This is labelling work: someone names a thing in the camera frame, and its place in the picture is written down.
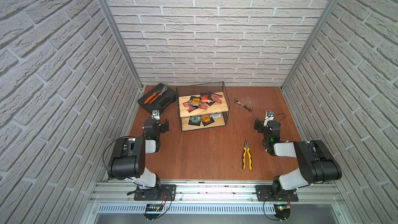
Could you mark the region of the red tea bag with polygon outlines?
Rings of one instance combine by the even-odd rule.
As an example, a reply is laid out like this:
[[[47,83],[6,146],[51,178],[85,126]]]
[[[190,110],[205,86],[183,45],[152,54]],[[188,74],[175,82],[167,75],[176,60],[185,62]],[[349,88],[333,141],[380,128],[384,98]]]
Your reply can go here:
[[[201,108],[203,110],[207,110],[208,107],[209,105],[206,102],[201,102],[198,104],[198,108]]]
[[[185,107],[185,109],[190,113],[194,110],[196,110],[198,107],[193,105],[190,101],[188,102],[184,102],[183,106]]]
[[[213,102],[216,102],[216,103],[222,103],[222,99],[223,99],[223,96],[222,95],[220,95],[220,94],[215,94],[215,93],[213,93],[212,95],[211,95],[211,100],[213,101]]]

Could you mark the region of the orange label tea bag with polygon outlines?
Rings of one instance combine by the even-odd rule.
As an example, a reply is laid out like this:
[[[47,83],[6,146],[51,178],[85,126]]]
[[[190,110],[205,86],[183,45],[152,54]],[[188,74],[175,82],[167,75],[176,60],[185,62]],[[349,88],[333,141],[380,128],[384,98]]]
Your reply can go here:
[[[189,102],[192,106],[198,107],[201,103],[201,97],[192,96]]]

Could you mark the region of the orange tea bag shelf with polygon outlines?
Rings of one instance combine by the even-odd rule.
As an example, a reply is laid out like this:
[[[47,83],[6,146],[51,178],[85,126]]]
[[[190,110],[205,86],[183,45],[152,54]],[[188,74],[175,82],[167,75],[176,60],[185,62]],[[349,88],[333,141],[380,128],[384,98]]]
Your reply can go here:
[[[211,115],[201,115],[201,121],[203,126],[208,126],[215,122]]]

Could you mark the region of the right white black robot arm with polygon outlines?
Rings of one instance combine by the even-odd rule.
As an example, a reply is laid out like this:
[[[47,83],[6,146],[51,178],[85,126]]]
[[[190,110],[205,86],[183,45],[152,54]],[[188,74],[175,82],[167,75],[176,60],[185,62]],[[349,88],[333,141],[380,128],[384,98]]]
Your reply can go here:
[[[254,129],[263,134],[262,144],[268,154],[295,158],[298,169],[276,176],[269,190],[271,196],[282,198],[298,188],[341,179],[342,169],[323,141],[282,142],[280,122],[275,117],[268,111],[264,121],[256,119]]]

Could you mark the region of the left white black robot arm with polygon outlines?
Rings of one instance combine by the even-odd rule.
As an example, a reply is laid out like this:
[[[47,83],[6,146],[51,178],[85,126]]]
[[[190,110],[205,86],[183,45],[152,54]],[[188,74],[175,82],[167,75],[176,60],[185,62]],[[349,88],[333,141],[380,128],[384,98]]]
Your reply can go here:
[[[144,122],[144,134],[123,136],[112,142],[113,151],[105,169],[109,178],[130,180],[140,190],[160,189],[160,179],[145,166],[147,154],[159,152],[160,135],[169,131],[169,121],[161,123],[160,111],[154,110]]]

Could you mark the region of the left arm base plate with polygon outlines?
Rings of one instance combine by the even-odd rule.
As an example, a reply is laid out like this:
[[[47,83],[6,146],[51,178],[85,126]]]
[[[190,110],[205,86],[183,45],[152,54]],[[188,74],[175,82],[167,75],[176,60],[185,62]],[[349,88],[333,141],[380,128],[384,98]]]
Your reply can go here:
[[[138,186],[134,192],[135,201],[174,201],[177,185],[166,184],[150,189],[140,189]]]

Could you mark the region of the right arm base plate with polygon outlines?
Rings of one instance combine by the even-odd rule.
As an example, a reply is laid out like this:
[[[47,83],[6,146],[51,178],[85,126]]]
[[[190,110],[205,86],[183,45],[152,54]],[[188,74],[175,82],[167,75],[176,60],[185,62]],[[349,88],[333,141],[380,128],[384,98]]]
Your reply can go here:
[[[295,190],[277,189],[272,185],[256,185],[256,195],[259,202],[276,201],[276,202],[298,202],[298,196]]]

